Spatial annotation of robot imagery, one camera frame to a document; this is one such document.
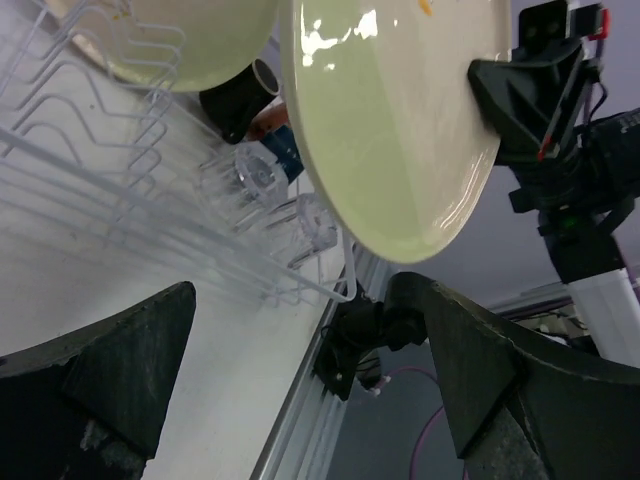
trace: white tabletop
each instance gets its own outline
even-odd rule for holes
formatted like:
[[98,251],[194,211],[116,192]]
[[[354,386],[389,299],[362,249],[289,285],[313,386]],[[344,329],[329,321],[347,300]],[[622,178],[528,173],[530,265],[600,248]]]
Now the white tabletop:
[[[3,222],[0,229],[0,356],[189,280],[181,274],[105,268],[30,239],[24,235],[28,219],[19,231],[15,225]],[[331,273],[342,266],[336,252]],[[248,478],[325,305],[242,305],[195,285],[196,317],[145,480]]]

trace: light green plate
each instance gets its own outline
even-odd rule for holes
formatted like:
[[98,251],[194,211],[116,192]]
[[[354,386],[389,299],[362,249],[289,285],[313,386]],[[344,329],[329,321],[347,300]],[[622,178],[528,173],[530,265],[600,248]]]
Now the light green plate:
[[278,6],[275,0],[46,2],[62,25],[73,21],[74,43],[94,62],[104,66],[106,58],[116,77],[177,92],[215,87],[250,65],[269,39]]
[[460,232],[495,161],[467,81],[507,59],[509,0],[283,0],[287,107],[316,188],[351,233],[394,262]]

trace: dish rack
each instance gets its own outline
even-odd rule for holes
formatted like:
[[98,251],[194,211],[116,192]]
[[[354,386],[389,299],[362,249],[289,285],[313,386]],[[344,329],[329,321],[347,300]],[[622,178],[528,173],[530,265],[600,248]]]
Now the dish rack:
[[[62,19],[41,0],[0,0],[0,10],[0,229],[92,261],[178,271],[238,299],[355,296],[346,232],[335,247],[345,270],[331,278],[325,272],[335,250],[294,270],[207,222],[188,186],[230,147],[200,117],[196,95],[170,92],[188,41],[182,31],[144,25],[170,29],[179,41],[154,45],[170,59],[151,62],[158,74],[133,85],[112,73],[103,39],[77,26],[86,11],[100,13],[99,2],[79,0]],[[115,23],[114,38],[132,41]],[[78,35],[90,39],[104,66],[76,48]],[[290,196],[311,190],[303,174]]]

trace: black object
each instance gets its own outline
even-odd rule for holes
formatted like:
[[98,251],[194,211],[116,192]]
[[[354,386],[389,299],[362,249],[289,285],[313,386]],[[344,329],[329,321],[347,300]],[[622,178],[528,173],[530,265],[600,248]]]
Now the black object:
[[267,133],[260,141],[278,158],[278,164],[287,175],[289,184],[293,183],[304,171],[293,131],[283,125],[276,131]]
[[[348,398],[351,359],[384,344],[380,331],[395,324],[412,332],[420,319],[422,332],[404,341],[428,332],[453,442],[470,478],[638,475],[640,370],[560,345],[415,273],[392,277],[384,304],[369,304],[368,322],[359,302],[336,313],[327,329],[335,335],[325,335],[315,363],[331,392]],[[399,348],[400,336],[394,342]]]
[[137,480],[155,456],[195,312],[181,283],[0,362],[0,478]]
[[371,390],[382,380],[382,362],[378,350],[372,350],[366,355],[356,369],[356,378],[362,388]]
[[358,286],[356,299],[338,305],[331,323],[323,330],[314,369],[324,384],[342,400],[349,398],[361,361],[371,350],[388,346],[400,350],[427,338],[417,285],[411,277],[396,275],[387,288],[384,303],[366,299]]
[[[592,121],[607,90],[600,61],[584,59],[582,37],[606,35],[607,18],[601,4],[525,9],[513,61],[475,60],[468,71],[502,140],[496,165],[520,184],[509,194],[513,210],[540,212],[538,231],[564,283],[623,268],[612,234],[640,195],[640,110]],[[587,124],[575,127],[595,83],[602,97]]]
[[278,95],[278,80],[262,60],[254,60],[231,80],[200,92],[205,114],[222,133],[224,141],[239,143],[253,118]]

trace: black cable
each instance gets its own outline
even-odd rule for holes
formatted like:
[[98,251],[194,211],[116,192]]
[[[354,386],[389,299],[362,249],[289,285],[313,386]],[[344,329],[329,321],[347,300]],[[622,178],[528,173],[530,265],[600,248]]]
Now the black cable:
[[512,322],[522,322],[524,320],[535,320],[537,318],[544,318],[544,317],[548,317],[550,315],[555,315],[556,317],[561,317],[561,318],[568,318],[570,315],[564,313],[564,312],[560,312],[558,309],[551,309],[551,310],[545,310],[544,312],[540,312],[540,313],[535,313],[533,315],[527,315],[527,316],[522,316],[519,315],[517,317],[513,317],[513,318],[509,318],[508,320],[511,320]]
[[533,315],[531,317],[523,317],[523,318],[516,318],[511,320],[514,323],[519,323],[519,322],[524,322],[525,320],[539,320],[541,318],[545,318],[545,317],[557,317],[561,320],[565,320],[567,322],[570,322],[574,327],[582,330],[582,331],[588,331],[589,329],[586,328],[584,325],[582,325],[580,323],[580,321],[571,315],[568,315],[566,313],[563,312],[546,312],[546,313],[539,313],[537,315]]
[[600,107],[604,105],[604,102],[606,102],[607,99],[609,98],[609,90],[607,90],[607,87],[605,87],[604,84],[600,81],[598,81],[598,85],[600,86],[600,90],[602,90],[602,95],[600,96],[600,100],[598,100],[598,103],[596,103],[595,107],[593,107],[593,110],[591,110],[591,113],[589,113],[589,119],[587,120],[587,127],[591,125],[591,122],[593,122],[594,115],[600,109]]
[[380,370],[380,374],[382,374],[382,364],[378,363],[377,365],[373,365],[365,370],[356,370],[357,377],[366,377],[369,372],[372,372],[376,369]]
[[349,336],[346,333],[344,333],[339,328],[334,327],[333,325],[325,325],[324,327],[322,327],[320,329],[320,335],[322,336],[323,340],[327,338],[326,337],[326,332],[328,330],[330,330],[335,335],[338,335],[340,338],[342,338],[342,340],[344,340],[346,343],[348,343],[352,347],[357,348],[359,350],[364,350],[364,351],[373,350],[374,348],[376,348],[378,346],[379,339],[376,339],[375,343],[372,343],[371,345],[365,345],[365,344],[362,344],[362,343],[358,343],[358,342],[352,340],[351,338],[349,338]]
[[532,305],[525,308],[518,308],[516,310],[511,310],[501,316],[506,320],[517,320],[521,318],[528,318],[533,315],[538,315],[540,313],[551,312],[553,310],[557,310],[562,307],[566,307],[567,305],[571,305],[573,302],[570,297],[561,298],[559,300],[551,300],[548,302],[539,303],[536,305]]
[[356,369],[356,372],[359,372],[359,371],[362,371],[362,370],[368,370],[370,367],[366,367],[366,368],[363,368],[363,367],[364,367],[364,365],[369,365],[372,362],[374,364],[377,363],[379,365],[380,364],[380,359],[378,357],[375,357],[375,358],[369,358],[368,360],[361,361],[358,364],[358,368]]

